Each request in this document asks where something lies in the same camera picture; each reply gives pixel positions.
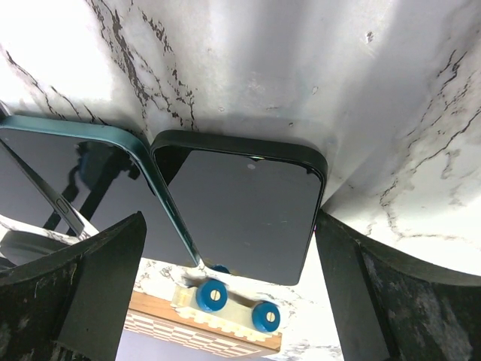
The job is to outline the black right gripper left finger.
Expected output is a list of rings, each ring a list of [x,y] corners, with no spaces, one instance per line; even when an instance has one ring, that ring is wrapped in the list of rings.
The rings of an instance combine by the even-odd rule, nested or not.
[[[1,272],[3,360],[114,360],[141,261],[141,212]]]

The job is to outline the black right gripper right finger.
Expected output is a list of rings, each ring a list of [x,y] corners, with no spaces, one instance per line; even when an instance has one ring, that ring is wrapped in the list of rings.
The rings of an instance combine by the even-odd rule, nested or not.
[[[316,246],[345,360],[478,360],[480,277],[415,258],[324,211]]]

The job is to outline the black phone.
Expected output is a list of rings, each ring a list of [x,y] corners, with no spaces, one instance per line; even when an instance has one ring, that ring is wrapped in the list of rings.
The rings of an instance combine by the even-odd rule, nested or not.
[[[317,149],[167,130],[151,154],[204,263],[273,284],[299,282],[327,178]]]
[[[81,214],[100,232],[141,212],[147,224],[143,257],[197,266],[200,254],[148,147],[125,130],[79,124],[87,127],[75,151],[80,166],[75,204]]]
[[[17,116],[1,106],[1,226],[71,232],[85,239],[98,233],[81,214],[75,153],[86,126]]]

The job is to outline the black phone stand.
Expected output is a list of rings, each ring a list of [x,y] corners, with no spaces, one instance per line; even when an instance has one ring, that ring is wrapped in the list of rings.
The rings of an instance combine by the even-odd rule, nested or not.
[[[43,235],[8,231],[1,240],[1,270],[30,263],[67,246]]]

